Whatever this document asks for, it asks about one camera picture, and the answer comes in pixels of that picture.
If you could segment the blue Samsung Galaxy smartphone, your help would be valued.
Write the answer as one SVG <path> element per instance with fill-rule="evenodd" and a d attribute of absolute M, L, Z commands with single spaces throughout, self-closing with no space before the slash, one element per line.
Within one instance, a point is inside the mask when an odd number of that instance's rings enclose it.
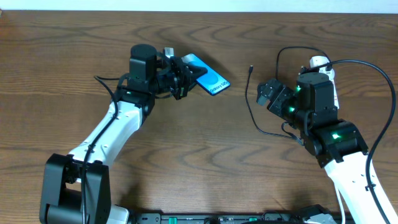
<path fill-rule="evenodd" d="M 210 95 L 215 96 L 225 89 L 230 87 L 230 82 L 222 77 L 219 73 L 209 67 L 202 59 L 197 57 L 195 54 L 188 54 L 182 57 L 182 61 L 197 67 L 203 67 L 207 69 L 207 72 L 197 78 L 197 83 Z"/>

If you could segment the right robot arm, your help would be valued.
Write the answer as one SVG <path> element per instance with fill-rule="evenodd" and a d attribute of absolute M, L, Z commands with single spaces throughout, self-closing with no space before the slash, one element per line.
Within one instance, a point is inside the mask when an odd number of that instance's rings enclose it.
<path fill-rule="evenodd" d="M 358 128 L 338 118 L 335 87 L 324 73 L 304 73 L 292 90 L 270 79 L 257 87 L 257 103 L 300 131 L 306 150 L 333 181 L 356 223 L 397 223 L 375 170 L 366 172 L 368 146 Z"/>

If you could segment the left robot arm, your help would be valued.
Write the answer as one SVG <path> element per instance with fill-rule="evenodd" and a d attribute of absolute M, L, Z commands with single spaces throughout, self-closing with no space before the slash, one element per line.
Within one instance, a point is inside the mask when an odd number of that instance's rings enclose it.
<path fill-rule="evenodd" d="M 91 134 L 67 155 L 45 164 L 41 223 L 134 223 L 131 212 L 111 202 L 109 170 L 127 140 L 143 125 L 159 98 L 184 98 L 207 72 L 147 44 L 131 47 L 129 71 L 117 78 L 109 109 Z"/>

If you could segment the white USB charger adapter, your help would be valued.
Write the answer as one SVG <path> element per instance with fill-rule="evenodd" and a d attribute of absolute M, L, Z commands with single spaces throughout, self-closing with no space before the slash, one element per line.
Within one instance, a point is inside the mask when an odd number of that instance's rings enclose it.
<path fill-rule="evenodd" d="M 326 67 L 322 67 L 319 69 L 319 72 L 328 75 L 329 80 L 332 82 L 334 81 L 335 71 L 333 68 L 331 68 L 330 70 L 327 70 Z"/>

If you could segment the white power strip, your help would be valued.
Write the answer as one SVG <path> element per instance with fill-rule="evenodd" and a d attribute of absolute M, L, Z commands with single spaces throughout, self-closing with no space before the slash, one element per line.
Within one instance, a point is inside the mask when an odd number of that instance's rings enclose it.
<path fill-rule="evenodd" d="M 310 59 L 310 68 L 314 68 L 314 67 L 317 67 L 317 66 L 320 66 L 320 65 L 324 65 L 326 63 L 330 63 L 330 60 L 327 59 L 326 56 L 320 56 L 320 55 L 319 56 L 314 56 L 314 57 L 312 57 Z M 339 109 L 340 105 L 339 105 L 339 102 L 338 102 L 338 95 L 337 95 L 337 92 L 336 92 L 335 81 L 333 81 L 332 84 L 333 84 L 333 88 L 334 88 L 333 89 L 334 90 L 334 97 L 333 97 L 334 98 L 334 104 L 337 107 L 337 109 Z"/>

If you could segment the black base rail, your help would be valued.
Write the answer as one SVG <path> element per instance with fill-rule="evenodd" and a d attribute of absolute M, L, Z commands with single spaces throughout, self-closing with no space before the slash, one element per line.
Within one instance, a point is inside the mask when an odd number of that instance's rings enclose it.
<path fill-rule="evenodd" d="M 318 214 L 300 217 L 289 213 L 252 214 L 160 214 L 138 213 L 127 223 L 132 224 L 235 224 L 235 223 L 342 223 L 340 215 Z"/>

